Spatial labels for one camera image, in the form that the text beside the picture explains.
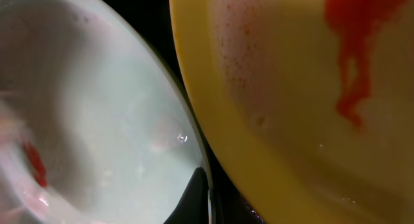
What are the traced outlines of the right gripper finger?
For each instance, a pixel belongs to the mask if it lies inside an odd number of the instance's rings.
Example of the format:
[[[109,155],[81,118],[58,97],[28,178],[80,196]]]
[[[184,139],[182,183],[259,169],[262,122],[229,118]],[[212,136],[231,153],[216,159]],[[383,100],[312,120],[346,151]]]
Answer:
[[[209,224],[208,181],[203,168],[194,170],[178,205],[164,224]]]

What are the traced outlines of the pale green plate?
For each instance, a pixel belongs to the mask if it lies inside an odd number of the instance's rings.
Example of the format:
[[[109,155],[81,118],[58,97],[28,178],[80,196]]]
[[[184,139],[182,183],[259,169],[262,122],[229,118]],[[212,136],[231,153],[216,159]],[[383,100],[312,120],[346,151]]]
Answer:
[[[1,222],[164,223],[201,136],[168,67],[102,0],[1,0]]]

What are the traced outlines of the yellow plate with red stain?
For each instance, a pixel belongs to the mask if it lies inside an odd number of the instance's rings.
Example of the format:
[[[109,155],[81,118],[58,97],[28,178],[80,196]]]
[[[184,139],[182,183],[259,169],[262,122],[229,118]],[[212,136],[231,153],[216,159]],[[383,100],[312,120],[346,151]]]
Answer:
[[[413,222],[413,0],[177,0],[204,135],[269,223]]]

